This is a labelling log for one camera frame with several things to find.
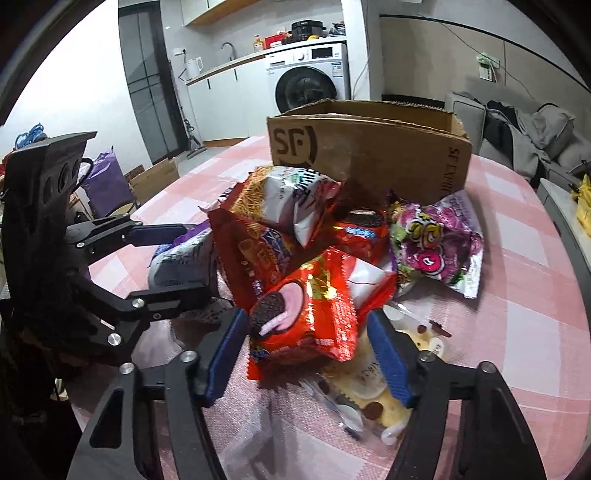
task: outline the oreo package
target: oreo package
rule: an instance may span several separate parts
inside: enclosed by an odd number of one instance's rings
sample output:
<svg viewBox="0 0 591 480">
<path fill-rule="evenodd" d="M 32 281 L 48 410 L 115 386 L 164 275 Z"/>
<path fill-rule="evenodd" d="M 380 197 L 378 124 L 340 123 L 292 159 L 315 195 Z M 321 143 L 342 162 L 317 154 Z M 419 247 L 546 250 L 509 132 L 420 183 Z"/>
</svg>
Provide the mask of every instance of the oreo package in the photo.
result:
<svg viewBox="0 0 591 480">
<path fill-rule="evenodd" d="M 196 225 L 154 252 L 148 273 L 150 288 L 203 283 L 217 296 L 217 252 L 209 221 Z"/>
<path fill-rule="evenodd" d="M 301 251 L 289 235 L 218 208 L 208 213 L 213 238 L 236 306 L 250 310 L 287 272 Z"/>
<path fill-rule="evenodd" d="M 248 378 L 263 380 L 277 364 L 300 364 L 320 355 L 350 360 L 359 321 L 392 298 L 395 288 L 394 273 L 328 248 L 251 309 Z"/>
<path fill-rule="evenodd" d="M 352 209 L 332 227 L 336 246 L 365 260 L 379 264 L 388 253 L 388 221 L 386 212 Z"/>
<path fill-rule="evenodd" d="M 238 184 L 240 194 L 229 210 L 293 235 L 306 247 L 341 186 L 314 170 L 261 166 Z"/>
</svg>

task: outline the cardboard box lid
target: cardboard box lid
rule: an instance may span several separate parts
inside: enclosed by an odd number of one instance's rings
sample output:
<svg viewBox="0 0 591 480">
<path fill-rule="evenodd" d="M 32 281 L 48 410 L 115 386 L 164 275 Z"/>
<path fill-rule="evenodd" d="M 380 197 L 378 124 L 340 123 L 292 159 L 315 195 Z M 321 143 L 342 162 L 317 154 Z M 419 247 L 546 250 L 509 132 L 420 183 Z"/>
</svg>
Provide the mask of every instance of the cardboard box lid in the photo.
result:
<svg viewBox="0 0 591 480">
<path fill-rule="evenodd" d="M 472 145 L 452 113 L 392 102 L 322 100 L 268 118 L 275 165 L 352 179 L 377 200 L 389 189 L 432 204 L 460 190 Z"/>
</svg>

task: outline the white cabinet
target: white cabinet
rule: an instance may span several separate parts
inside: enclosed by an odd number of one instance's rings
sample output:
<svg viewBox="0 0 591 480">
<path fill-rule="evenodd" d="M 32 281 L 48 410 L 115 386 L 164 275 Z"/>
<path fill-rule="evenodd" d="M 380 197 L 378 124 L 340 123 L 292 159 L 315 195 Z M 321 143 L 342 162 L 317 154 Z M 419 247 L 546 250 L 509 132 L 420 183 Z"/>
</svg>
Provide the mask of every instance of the white cabinet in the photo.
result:
<svg viewBox="0 0 591 480">
<path fill-rule="evenodd" d="M 191 104 L 201 140 L 245 138 L 248 121 L 234 69 L 216 73 L 189 86 Z"/>
<path fill-rule="evenodd" d="M 189 97 L 197 122 L 197 130 L 201 140 L 212 140 L 215 135 L 215 120 L 212 118 L 212 90 L 210 82 L 200 80 L 189 85 Z"/>
<path fill-rule="evenodd" d="M 195 18 L 203 15 L 209 9 L 207 2 L 208 0 L 181 0 L 184 24 L 188 25 Z"/>
<path fill-rule="evenodd" d="M 236 75 L 248 135 L 264 135 L 267 117 L 274 114 L 274 99 L 269 91 L 265 62 L 257 60 L 240 65 L 236 67 Z"/>
<path fill-rule="evenodd" d="M 244 63 L 189 86 L 201 140 L 264 135 L 274 115 L 263 60 Z"/>
<path fill-rule="evenodd" d="M 242 108 L 242 96 L 235 69 L 208 78 L 212 87 L 212 117 L 216 120 L 214 140 L 248 137 L 248 123 Z"/>
<path fill-rule="evenodd" d="M 185 26 L 190 23 L 193 25 L 212 25 L 222 18 L 258 1 L 259 0 L 181 0 L 184 24 Z"/>
</svg>

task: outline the pink checkered tablecloth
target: pink checkered tablecloth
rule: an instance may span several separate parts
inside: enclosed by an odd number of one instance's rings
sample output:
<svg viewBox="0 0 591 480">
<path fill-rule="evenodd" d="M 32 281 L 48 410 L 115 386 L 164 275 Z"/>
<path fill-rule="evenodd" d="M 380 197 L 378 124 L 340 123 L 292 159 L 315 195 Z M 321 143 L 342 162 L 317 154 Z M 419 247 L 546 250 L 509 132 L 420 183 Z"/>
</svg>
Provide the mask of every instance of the pink checkered tablecloth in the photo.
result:
<svg viewBox="0 0 591 480">
<path fill-rule="evenodd" d="M 200 222 L 205 215 L 199 207 L 269 160 L 267 138 L 249 138 L 174 182 L 134 216 L 144 223 Z M 485 236 L 479 298 L 466 300 L 440 282 L 425 280 L 403 303 L 453 334 L 453 363 L 474 367 L 489 360 L 502 370 L 548 479 L 564 478 L 578 460 L 591 406 L 591 342 L 579 286 L 550 218 L 525 180 L 473 156 L 466 190 Z M 153 252 L 154 247 L 126 247 L 95 263 L 92 278 L 125 297 L 146 288 Z M 170 322 L 155 322 L 133 360 L 140 367 L 158 365 L 180 351 Z M 246 379 L 245 366 L 243 348 L 225 396 L 204 412 L 229 478 L 386 477 L 394 452 L 383 457 L 349 438 L 300 388 L 259 390 Z M 93 367 L 68 386 L 81 423 L 112 375 L 112 369 Z M 450 405 L 438 478 L 450 468 L 458 403 Z M 165 429 L 159 429 L 165 474 L 175 478 L 167 441 Z"/>
</svg>

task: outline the purple bag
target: purple bag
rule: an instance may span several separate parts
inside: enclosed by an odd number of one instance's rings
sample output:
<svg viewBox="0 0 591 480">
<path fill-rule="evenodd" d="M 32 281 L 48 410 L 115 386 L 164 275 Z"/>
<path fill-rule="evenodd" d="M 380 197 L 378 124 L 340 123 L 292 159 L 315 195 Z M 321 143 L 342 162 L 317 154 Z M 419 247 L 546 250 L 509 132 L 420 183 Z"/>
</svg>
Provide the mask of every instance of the purple bag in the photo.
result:
<svg viewBox="0 0 591 480">
<path fill-rule="evenodd" d="M 110 151 L 101 153 L 93 163 L 92 171 L 82 183 L 82 188 L 88 195 L 96 218 L 105 217 L 126 203 L 135 202 L 113 147 Z"/>
</svg>

